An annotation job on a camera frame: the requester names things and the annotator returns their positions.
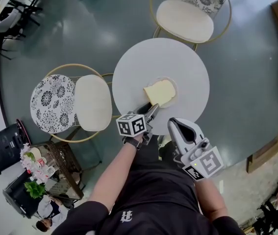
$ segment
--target shirt logo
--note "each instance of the shirt logo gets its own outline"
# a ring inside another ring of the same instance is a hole
[[[131,220],[132,220],[132,211],[127,211],[127,212],[124,211],[120,221],[124,223],[124,222],[129,222]]]

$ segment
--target round white table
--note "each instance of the round white table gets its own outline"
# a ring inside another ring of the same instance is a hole
[[[168,119],[185,118],[195,122],[205,109],[209,79],[204,63],[187,45],[167,38],[142,41],[119,60],[113,76],[113,96],[121,114],[148,102],[143,88],[168,79],[176,88],[173,103],[161,108],[152,121],[154,135],[167,135]]]

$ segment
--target potted plant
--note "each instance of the potted plant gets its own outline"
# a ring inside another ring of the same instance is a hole
[[[32,198],[41,198],[45,193],[45,185],[40,184],[38,185],[36,182],[26,182],[25,183],[26,191],[30,193]]]

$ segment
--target person in white shirt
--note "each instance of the person in white shirt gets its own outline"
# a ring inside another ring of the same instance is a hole
[[[54,230],[66,220],[68,210],[59,199],[44,195],[37,210],[43,219],[37,221],[36,228],[42,232]]]

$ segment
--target concrete floor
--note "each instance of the concrete floor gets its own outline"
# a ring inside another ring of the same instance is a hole
[[[153,1],[154,11],[162,1]],[[211,88],[197,124],[218,147],[226,166],[244,160],[278,134],[278,24],[269,6],[274,1],[231,0],[232,22],[226,34],[197,50]],[[50,70],[81,63],[101,74],[113,72],[121,56],[151,38],[156,28],[149,0],[42,0],[39,6],[44,9],[37,17],[41,26],[29,23],[23,41],[5,43],[5,48],[17,50],[9,53],[15,59],[0,59],[8,122],[21,119],[34,143],[49,135],[31,119],[30,96]],[[225,27],[228,14],[225,3],[214,19],[214,34]],[[62,74],[85,73],[65,70]],[[113,114],[118,114],[115,105]],[[99,175],[118,152],[120,139],[112,122],[91,141],[72,148],[83,168],[97,162],[97,149],[104,161]]]

